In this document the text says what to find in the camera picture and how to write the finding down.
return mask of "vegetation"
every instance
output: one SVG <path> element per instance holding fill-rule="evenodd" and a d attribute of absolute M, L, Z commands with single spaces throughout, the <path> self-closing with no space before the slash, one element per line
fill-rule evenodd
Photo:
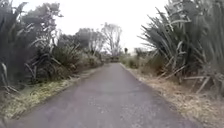
<path fill-rule="evenodd" d="M 151 50 L 136 49 L 137 62 L 128 59 L 129 66 L 177 78 L 179 83 L 193 79 L 197 93 L 207 88 L 224 96 L 223 2 L 173 0 L 166 13 L 157 9 L 158 17 L 149 17 L 150 23 L 142 26 L 141 38 Z"/>
<path fill-rule="evenodd" d="M 81 28 L 76 34 L 67 35 L 61 33 L 55 23 L 56 17 L 63 17 L 59 3 L 44 3 L 24 12 L 26 4 L 15 8 L 11 1 L 0 1 L 0 114 L 3 115 L 3 108 L 8 110 L 7 105 L 11 104 L 7 101 L 9 97 L 17 101 L 27 90 L 45 87 L 50 89 L 48 93 L 54 94 L 64 86 L 46 83 L 101 66 L 107 58 L 120 53 L 119 26 L 105 24 L 101 31 Z M 108 32 L 113 32 L 113 38 L 109 38 L 112 35 L 107 35 Z M 103 49 L 107 44 L 110 50 Z M 33 98 L 26 96 L 23 99 L 27 103 L 21 106 Z"/>
<path fill-rule="evenodd" d="M 157 9 L 158 17 L 149 17 L 142 26 L 141 38 L 147 42 L 143 45 L 149 50 L 136 49 L 134 56 L 122 56 L 122 62 L 159 76 L 145 81 L 181 113 L 205 127 L 223 127 L 223 104 L 217 105 L 217 99 L 224 96 L 224 1 L 171 0 L 165 9 L 166 13 Z"/>

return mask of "white sky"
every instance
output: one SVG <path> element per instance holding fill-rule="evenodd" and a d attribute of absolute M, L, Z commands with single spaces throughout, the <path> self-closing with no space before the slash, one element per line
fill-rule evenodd
<path fill-rule="evenodd" d="M 156 16 L 155 7 L 164 10 L 168 0 L 14 0 L 14 5 L 29 2 L 25 11 L 35 9 L 44 2 L 59 2 L 61 14 L 58 28 L 66 34 L 75 34 L 79 28 L 100 28 L 105 22 L 119 25 L 123 32 L 122 47 L 133 51 L 142 47 L 141 25 L 149 22 L 147 15 Z"/>

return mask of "grass verge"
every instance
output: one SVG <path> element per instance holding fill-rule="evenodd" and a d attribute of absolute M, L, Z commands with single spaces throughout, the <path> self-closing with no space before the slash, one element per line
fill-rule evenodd
<path fill-rule="evenodd" d="M 100 68 L 84 71 L 69 80 L 61 80 L 57 82 L 43 83 L 33 88 L 26 88 L 18 94 L 9 94 L 7 99 L 0 105 L 0 113 L 5 118 L 19 118 L 21 114 L 31 108 L 43 103 L 48 98 L 58 94 L 59 92 L 75 85 L 81 79 L 85 79 Z"/>
<path fill-rule="evenodd" d="M 195 94 L 189 88 L 172 81 L 142 74 L 138 69 L 130 71 L 139 81 L 152 87 L 171 102 L 185 118 L 199 121 L 205 128 L 224 128 L 224 103 L 212 100 L 206 94 Z"/>

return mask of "bare tree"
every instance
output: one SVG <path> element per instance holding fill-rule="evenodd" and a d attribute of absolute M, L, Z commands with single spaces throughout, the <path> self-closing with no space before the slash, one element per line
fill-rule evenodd
<path fill-rule="evenodd" d="M 117 56 L 121 52 L 120 37 L 122 30 L 115 24 L 104 24 L 102 33 L 106 38 L 106 50 L 111 53 L 112 56 Z"/>

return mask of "asphalt road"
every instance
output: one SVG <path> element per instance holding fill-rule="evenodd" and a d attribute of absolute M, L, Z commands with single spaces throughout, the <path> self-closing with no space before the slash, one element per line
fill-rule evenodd
<path fill-rule="evenodd" d="M 201 128 L 120 64 L 110 64 L 9 128 Z"/>

